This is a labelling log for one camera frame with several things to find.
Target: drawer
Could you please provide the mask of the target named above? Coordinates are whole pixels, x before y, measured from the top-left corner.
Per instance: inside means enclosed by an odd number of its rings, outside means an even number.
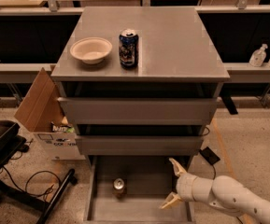
[[[60,98],[74,124],[207,125],[216,99]]]
[[[197,155],[202,137],[179,136],[77,136],[78,150],[91,155]]]
[[[117,198],[113,181],[121,178],[125,193]],[[173,167],[166,157],[94,157],[84,220],[87,223],[193,224],[193,203],[161,210],[175,188]]]

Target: white bowl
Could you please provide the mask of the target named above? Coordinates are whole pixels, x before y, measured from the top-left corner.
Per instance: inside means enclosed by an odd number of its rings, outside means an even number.
[[[88,37],[72,45],[70,53],[73,57],[88,64],[102,62],[112,50],[112,44],[99,37]]]

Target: silver can lid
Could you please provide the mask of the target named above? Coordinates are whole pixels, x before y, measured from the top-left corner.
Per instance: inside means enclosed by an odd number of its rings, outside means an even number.
[[[124,181],[121,178],[117,178],[114,181],[114,189],[123,190],[124,189]]]
[[[136,35],[136,32],[134,29],[127,28],[121,32],[121,35],[125,37],[132,37]]]

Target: floor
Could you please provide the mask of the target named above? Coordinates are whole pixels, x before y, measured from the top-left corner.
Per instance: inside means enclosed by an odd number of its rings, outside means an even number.
[[[270,101],[269,108],[262,108],[257,98],[234,98],[238,115],[230,115],[220,101],[211,124],[209,135],[202,146],[210,147],[220,157],[215,164],[217,175],[229,175],[257,195],[270,201]],[[16,102],[13,99],[0,99],[0,119],[15,120]],[[33,135],[22,126],[20,135],[31,141]],[[30,150],[17,160],[11,160],[7,169],[18,186],[24,189],[25,183],[34,173],[48,170],[64,178],[70,168],[76,170],[78,183],[69,185],[51,213],[47,223],[83,223],[84,209],[89,188],[90,169],[86,161],[52,161],[41,145],[34,141]],[[213,168],[200,155],[195,156],[189,171],[194,175],[212,178]],[[1,171],[0,178],[12,185],[7,172]],[[55,183],[50,174],[35,176],[28,185],[28,191],[43,193]],[[4,196],[0,197],[0,224],[36,223],[39,213],[25,205],[16,203]],[[203,203],[194,204],[194,217],[198,224],[239,224],[235,217],[228,217]],[[240,217],[244,224],[257,223],[249,216]]]

